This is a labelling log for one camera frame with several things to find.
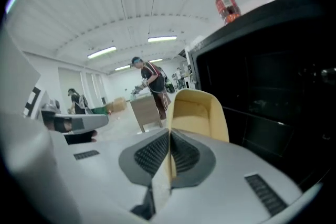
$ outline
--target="floor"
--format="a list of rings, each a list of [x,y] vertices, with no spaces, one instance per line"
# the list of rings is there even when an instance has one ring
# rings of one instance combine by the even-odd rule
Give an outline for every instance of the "floor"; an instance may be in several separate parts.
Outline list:
[[[169,94],[171,101],[174,100],[176,93]],[[157,123],[151,123],[144,126],[145,131],[151,131],[160,128]],[[121,112],[112,113],[109,116],[109,123],[97,129],[98,135],[95,137],[97,142],[116,141],[132,135],[141,135],[142,132],[136,121],[130,102],[127,102],[127,108]],[[159,211],[167,202],[170,195],[170,182],[165,172],[164,165],[161,165],[152,179],[153,197],[156,211]]]

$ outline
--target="red pants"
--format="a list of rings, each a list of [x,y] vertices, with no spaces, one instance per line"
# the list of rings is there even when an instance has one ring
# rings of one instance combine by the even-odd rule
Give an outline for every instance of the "red pants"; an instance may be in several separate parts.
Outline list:
[[[164,90],[164,92],[160,93],[153,92],[153,96],[156,107],[158,108],[160,114],[160,119],[165,120],[167,118],[165,111],[167,110],[168,105],[171,103],[168,94],[166,90]]]

